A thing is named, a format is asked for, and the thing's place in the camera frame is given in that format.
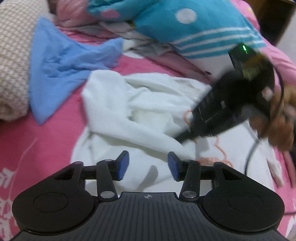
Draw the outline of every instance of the black cable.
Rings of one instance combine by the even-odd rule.
[[[295,215],[296,214],[296,211],[294,211],[294,212],[286,212],[286,213],[284,213],[284,216],[285,215]]]
[[[266,131],[268,130],[270,124],[272,123],[273,119],[279,114],[279,111],[280,111],[280,108],[281,108],[281,103],[282,103],[282,100],[284,98],[284,81],[283,81],[283,78],[280,74],[280,72],[277,70],[277,68],[275,66],[273,66],[273,68],[275,69],[276,71],[276,74],[279,78],[279,84],[280,84],[280,87],[281,87],[281,98],[280,98],[280,101],[279,101],[279,105],[278,107],[276,108],[276,111],[274,112],[273,116],[270,117],[270,123],[269,125],[267,125],[262,133],[261,133],[261,136],[257,136],[257,140],[254,142],[253,146],[251,147],[249,153],[248,153],[248,156],[247,156],[247,159],[246,159],[246,164],[245,164],[245,168],[244,168],[244,174],[247,176],[247,172],[248,172],[248,167],[249,167],[249,163],[251,161],[251,158],[256,150],[256,148],[258,147],[259,143],[260,143],[260,139],[262,136],[264,136],[264,134],[266,133]]]

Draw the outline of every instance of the white sheet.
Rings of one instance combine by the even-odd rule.
[[[82,92],[88,126],[76,143],[71,161],[95,165],[100,160],[116,159],[127,150],[130,165],[124,179],[115,183],[118,194],[122,191],[179,194],[182,182],[175,182],[171,176],[166,162],[168,152],[174,151],[181,159],[223,159],[222,152],[214,146],[216,138],[181,145],[171,137],[186,127],[183,114],[209,89],[196,80],[159,73],[123,77],[109,70],[93,71]],[[247,122],[219,136],[219,146],[227,153],[227,160],[240,172],[244,170],[254,137]],[[265,147],[257,149],[248,174],[273,190],[267,151]],[[88,183],[86,189],[96,194],[95,183]],[[209,190],[209,182],[204,181],[201,194]]]

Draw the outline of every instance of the blue plush toy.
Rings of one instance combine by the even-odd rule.
[[[265,43],[229,0],[89,0],[90,14],[105,21],[133,20],[136,30],[170,43],[187,59],[225,55],[237,43]]]

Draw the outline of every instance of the pillow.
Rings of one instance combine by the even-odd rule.
[[[0,4],[0,119],[26,115],[31,43],[46,0],[4,0]]]
[[[71,28],[89,25],[98,21],[87,11],[88,0],[59,0],[57,3],[57,26]]]
[[[254,49],[265,46],[259,32],[229,0],[143,0],[140,4],[133,0],[90,0],[88,11],[105,21],[133,20],[139,33],[170,43],[213,77],[233,68],[228,51],[238,43]]]

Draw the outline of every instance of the polka dot fabric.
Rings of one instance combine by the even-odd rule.
[[[28,111],[31,42],[46,0],[4,0],[0,4],[0,119],[12,121]]]
[[[183,8],[176,13],[176,19],[183,24],[190,24],[196,21],[197,14],[189,8]]]

